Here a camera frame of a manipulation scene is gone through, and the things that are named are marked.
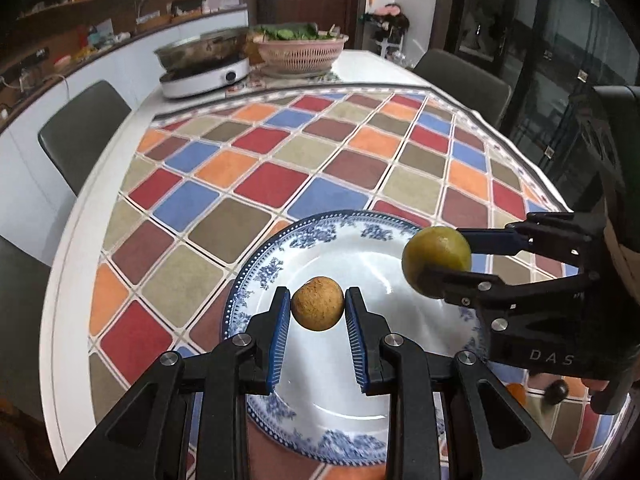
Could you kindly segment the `person right hand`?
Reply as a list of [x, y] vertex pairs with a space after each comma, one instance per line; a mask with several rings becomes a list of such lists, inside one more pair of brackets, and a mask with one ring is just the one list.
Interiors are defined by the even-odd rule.
[[549, 374], [543, 372], [529, 372], [526, 385], [532, 389], [544, 390], [549, 384], [557, 379], [564, 379], [570, 387], [570, 392], [574, 389], [584, 391], [590, 389], [593, 391], [602, 391], [608, 385], [607, 380], [597, 380], [582, 378], [578, 379], [572, 376], [561, 376], [557, 374]]

